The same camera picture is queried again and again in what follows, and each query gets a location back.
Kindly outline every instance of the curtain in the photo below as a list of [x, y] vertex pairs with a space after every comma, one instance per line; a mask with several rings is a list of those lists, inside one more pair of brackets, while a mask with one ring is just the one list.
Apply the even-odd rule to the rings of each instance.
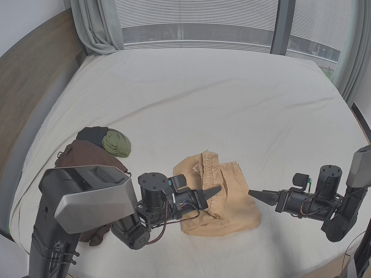
[[111, 54], [123, 50], [123, 33], [115, 0], [68, 2], [71, 3], [77, 34], [88, 52]]
[[371, 53], [371, 0], [352, 0], [351, 18], [332, 83], [349, 106], [363, 78]]

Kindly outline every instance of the white bed sheet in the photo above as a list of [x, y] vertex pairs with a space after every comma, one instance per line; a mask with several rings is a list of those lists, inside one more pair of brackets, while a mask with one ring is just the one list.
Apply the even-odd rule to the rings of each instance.
[[[343, 170], [345, 191], [353, 153], [367, 144], [336, 88], [315, 63], [235, 50], [147, 49], [91, 56], [42, 125], [25, 162], [10, 219], [15, 241], [29, 252], [45, 169], [85, 126], [125, 133], [132, 152], [121, 162], [137, 176], [161, 172], [206, 149], [220, 162], [238, 161], [251, 189], [292, 186], [296, 172], [317, 182], [319, 168]], [[111, 232], [90, 248], [79, 243], [75, 278], [296, 277], [342, 254], [365, 230], [366, 196], [354, 228], [338, 243], [321, 222], [279, 214], [261, 202], [262, 223], [225, 237], [166, 228], [156, 244], [128, 249]], [[152, 231], [155, 237], [160, 229]]]

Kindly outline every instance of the bed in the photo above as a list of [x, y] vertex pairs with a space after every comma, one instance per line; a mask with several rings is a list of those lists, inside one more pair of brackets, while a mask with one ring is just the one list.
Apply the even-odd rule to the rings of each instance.
[[[218, 49], [123, 50], [91, 55], [74, 75], [28, 151], [10, 215], [10, 232], [29, 252], [43, 172], [85, 126], [127, 135], [120, 161], [137, 176], [161, 172], [206, 149], [237, 161], [249, 188], [292, 186], [296, 172], [316, 183], [319, 168], [343, 170], [344, 194], [353, 153], [367, 145], [356, 119], [315, 63], [265, 53]], [[262, 223], [225, 237], [166, 228], [160, 242], [128, 249], [109, 232], [102, 244], [79, 243], [74, 278], [297, 277], [345, 252], [371, 216], [366, 196], [353, 229], [330, 243], [321, 222], [279, 214], [261, 202]], [[154, 238], [161, 229], [152, 231]]]

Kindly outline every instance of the green clothing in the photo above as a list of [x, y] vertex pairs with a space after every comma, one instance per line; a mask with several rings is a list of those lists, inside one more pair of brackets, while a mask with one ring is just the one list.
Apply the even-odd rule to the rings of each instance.
[[131, 143], [123, 133], [109, 129], [102, 139], [103, 148], [111, 155], [127, 158], [131, 151]]

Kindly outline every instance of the curtain fold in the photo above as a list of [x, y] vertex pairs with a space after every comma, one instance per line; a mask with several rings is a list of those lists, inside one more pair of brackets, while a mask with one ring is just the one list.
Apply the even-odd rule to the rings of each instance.
[[332, 83], [351, 106], [371, 52], [371, 0], [352, 0], [351, 18]]
[[99, 54], [123, 50], [115, 0], [70, 0], [77, 34], [86, 49]]

